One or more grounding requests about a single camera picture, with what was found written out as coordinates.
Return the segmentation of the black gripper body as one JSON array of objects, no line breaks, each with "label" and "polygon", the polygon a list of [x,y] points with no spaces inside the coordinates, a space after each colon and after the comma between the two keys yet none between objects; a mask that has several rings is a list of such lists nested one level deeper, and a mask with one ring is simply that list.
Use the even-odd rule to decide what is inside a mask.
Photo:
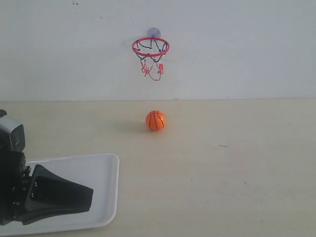
[{"label": "black gripper body", "polygon": [[31,168],[23,152],[0,152],[0,224],[17,221],[29,225],[34,221],[25,208],[30,188]]}]

